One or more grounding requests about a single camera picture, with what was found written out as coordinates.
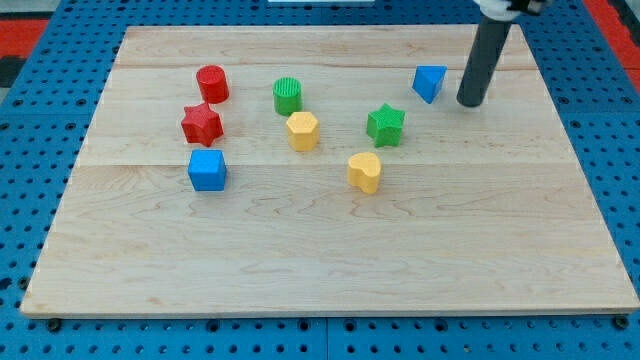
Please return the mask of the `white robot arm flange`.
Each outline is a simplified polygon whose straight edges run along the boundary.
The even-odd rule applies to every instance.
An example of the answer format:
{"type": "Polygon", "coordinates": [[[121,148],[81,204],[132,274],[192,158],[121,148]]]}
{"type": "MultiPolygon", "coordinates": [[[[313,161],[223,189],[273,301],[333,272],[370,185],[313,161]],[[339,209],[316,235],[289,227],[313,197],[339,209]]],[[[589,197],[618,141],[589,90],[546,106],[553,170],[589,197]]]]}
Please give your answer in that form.
{"type": "Polygon", "coordinates": [[[539,16],[552,0],[473,0],[481,13],[496,21],[511,22],[519,15],[539,16]]]}

